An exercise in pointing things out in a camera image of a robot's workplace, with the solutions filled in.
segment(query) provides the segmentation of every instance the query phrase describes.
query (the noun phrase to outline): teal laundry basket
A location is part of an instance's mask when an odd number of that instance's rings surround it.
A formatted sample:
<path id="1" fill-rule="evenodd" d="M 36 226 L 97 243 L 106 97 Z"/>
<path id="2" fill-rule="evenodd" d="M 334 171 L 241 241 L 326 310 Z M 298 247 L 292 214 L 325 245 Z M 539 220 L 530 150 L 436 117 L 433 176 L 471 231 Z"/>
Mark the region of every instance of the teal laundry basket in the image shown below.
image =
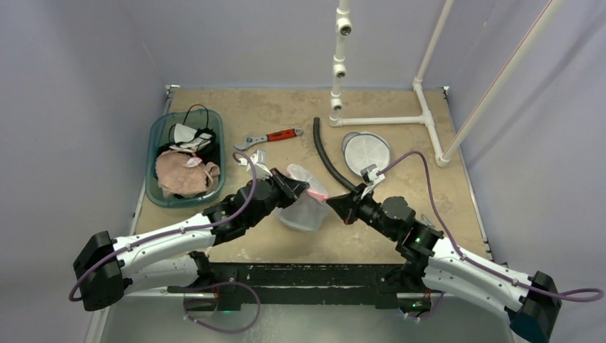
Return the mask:
<path id="1" fill-rule="evenodd" d="M 223 121 L 218 113 L 209 110 L 209 128 L 217 135 L 217 143 L 219 147 L 219 163 L 217 165 L 221 169 L 219 175 L 219 183 L 212 192 L 199 195 L 194 198 L 177 198 L 171 196 L 164 198 L 162 189 L 158 186 L 158 176 L 156 175 L 156 158 L 158 156 L 158 148 L 169 143 L 169 130 L 174 124 L 183 124 L 186 112 L 169 113 L 162 118 L 156 120 L 149 131 L 149 144 L 147 148 L 147 173 L 145 177 L 145 194 L 151 202 L 167 208 L 183 208 L 195 207 L 200 204 L 215 200 L 223 185 L 225 184 L 225 144 L 223 142 Z M 207 124 L 206 110 L 200 109 L 189 112 L 187 117 L 187 126 L 192 128 L 204 128 Z"/>

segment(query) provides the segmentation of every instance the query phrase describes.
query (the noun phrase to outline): wrench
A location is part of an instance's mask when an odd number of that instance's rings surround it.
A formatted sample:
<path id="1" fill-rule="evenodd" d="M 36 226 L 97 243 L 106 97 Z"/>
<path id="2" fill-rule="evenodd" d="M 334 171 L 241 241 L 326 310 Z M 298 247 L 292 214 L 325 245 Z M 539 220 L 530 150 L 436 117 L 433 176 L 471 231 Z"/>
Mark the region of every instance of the wrench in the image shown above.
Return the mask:
<path id="1" fill-rule="evenodd" d="M 257 143 L 261 143 L 263 141 L 281 141 L 283 139 L 301 136 L 302 134 L 303 134 L 302 129 L 288 129 L 288 130 L 274 132 L 273 134 L 266 134 L 265 136 L 258 136 L 258 137 L 247 136 L 246 139 L 244 140 L 244 143 L 236 144 L 236 145 L 234 145 L 234 147 L 238 150 L 244 151 L 244 150 L 248 149 L 249 147 L 251 147 Z"/>

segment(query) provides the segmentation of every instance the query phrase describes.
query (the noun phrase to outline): wooden table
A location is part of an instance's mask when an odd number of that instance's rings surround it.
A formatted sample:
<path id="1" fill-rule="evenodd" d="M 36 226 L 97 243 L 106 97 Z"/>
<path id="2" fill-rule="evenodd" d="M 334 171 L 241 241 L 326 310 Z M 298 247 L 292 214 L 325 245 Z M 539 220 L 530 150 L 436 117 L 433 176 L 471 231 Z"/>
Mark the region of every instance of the wooden table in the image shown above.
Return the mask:
<path id="1" fill-rule="evenodd" d="M 454 134 L 444 95 L 439 91 L 425 93 L 434 114 L 439 138 L 443 144 Z M 419 104 L 411 91 L 346 91 L 343 96 L 343 117 L 418 116 Z M 258 144 L 255 148 L 267 152 L 269 167 L 283 172 L 286 167 L 300 164 L 319 178 L 331 195 L 346 190 L 324 168 L 317 156 L 312 136 L 315 116 L 322 120 L 322 140 L 328 156 L 336 168 L 349 180 L 358 184 L 361 179 L 351 173 L 341 152 L 343 136 L 352 131 L 370 131 L 380 135 L 392 148 L 392 159 L 410 150 L 421 151 L 429 161 L 434 196 L 438 210 L 462 247 L 486 256 L 477 213 L 469 184 L 459 155 L 455 154 L 445 168 L 439 168 L 433 159 L 433 148 L 424 126 L 418 124 L 369 125 L 330 127 L 328 125 L 329 91 L 310 90 L 206 90 L 179 89 L 174 96 L 171 111 L 186 111 L 192 104 L 204 104 L 223 118 L 224 140 L 229 156 L 233 145 L 248 135 L 261 135 L 286 128 L 300 127 L 301 137 Z M 250 175 L 229 159 L 226 184 L 219 199 L 244 186 Z M 416 210 L 417 218 L 426 214 L 437 224 L 427 196 L 424 169 L 418 156 L 401 162 L 387 173 L 387 179 L 374 192 L 374 199 L 400 195 Z M 207 207 L 164 209 L 147 198 L 141 206 L 137 233 L 164 227 L 196 214 Z M 318 232 L 297 232 L 286 228 L 274 215 L 249 229 L 245 236 L 209 249 L 213 262 L 297 262 L 297 263 L 402 263 L 394 250 L 394 243 L 358 221 L 344 225 L 330 212 Z"/>

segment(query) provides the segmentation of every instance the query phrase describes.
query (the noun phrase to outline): black hose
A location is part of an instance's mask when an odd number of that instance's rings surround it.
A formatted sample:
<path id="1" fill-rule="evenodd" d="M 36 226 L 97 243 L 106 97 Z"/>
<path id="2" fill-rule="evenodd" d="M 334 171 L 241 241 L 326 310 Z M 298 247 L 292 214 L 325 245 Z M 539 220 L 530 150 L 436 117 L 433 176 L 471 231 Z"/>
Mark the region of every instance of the black hose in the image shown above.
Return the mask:
<path id="1" fill-rule="evenodd" d="M 356 186 L 354 186 L 354 184 L 351 183 L 348 179 L 345 179 L 345 177 L 334 168 L 330 159 L 326 155 L 326 151 L 322 146 L 322 139 L 320 138 L 320 118 L 318 117 L 314 118 L 314 145 L 316 146 L 316 150 L 318 151 L 318 155 L 320 156 L 322 163 L 324 164 L 326 169 L 328 169 L 328 172 L 332 175 L 332 177 L 334 177 L 340 184 L 342 184 L 343 187 L 347 188 L 350 191 L 353 191 Z"/>

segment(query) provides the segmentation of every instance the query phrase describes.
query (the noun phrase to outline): pink cloth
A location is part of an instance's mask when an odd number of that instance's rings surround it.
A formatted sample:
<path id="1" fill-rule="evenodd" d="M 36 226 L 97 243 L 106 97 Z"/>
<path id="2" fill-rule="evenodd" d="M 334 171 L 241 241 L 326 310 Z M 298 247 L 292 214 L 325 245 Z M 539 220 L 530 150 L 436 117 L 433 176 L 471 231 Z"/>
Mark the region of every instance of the pink cloth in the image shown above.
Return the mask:
<path id="1" fill-rule="evenodd" d="M 212 162 L 193 167 L 185 166 L 191 158 L 192 156 L 169 150 L 156 159 L 158 186 L 165 198 L 173 194 L 193 198 L 217 186 L 214 178 L 221 174 L 219 166 Z"/>

